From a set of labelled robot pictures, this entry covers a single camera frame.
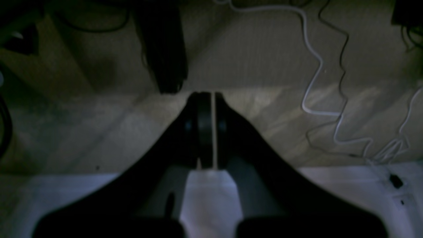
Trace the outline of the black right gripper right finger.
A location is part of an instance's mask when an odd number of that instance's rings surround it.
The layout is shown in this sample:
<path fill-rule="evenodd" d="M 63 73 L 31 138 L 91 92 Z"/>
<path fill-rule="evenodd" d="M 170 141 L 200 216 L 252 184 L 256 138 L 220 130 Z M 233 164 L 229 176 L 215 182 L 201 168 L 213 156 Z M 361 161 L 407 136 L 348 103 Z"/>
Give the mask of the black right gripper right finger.
<path fill-rule="evenodd" d="M 386 238 L 382 220 L 319 187 L 285 162 L 259 132 L 215 97 L 218 167 L 237 185 L 237 238 Z"/>

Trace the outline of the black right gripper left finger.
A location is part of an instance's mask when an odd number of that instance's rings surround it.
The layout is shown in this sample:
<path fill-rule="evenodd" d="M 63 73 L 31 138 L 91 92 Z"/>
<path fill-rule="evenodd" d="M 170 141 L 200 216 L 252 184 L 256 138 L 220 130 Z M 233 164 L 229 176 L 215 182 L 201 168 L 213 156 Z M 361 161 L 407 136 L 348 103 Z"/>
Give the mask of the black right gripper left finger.
<path fill-rule="evenodd" d="M 177 202 L 197 161 L 212 167 L 211 94 L 192 93 L 139 161 L 76 202 L 43 216 L 34 238 L 184 238 Z"/>

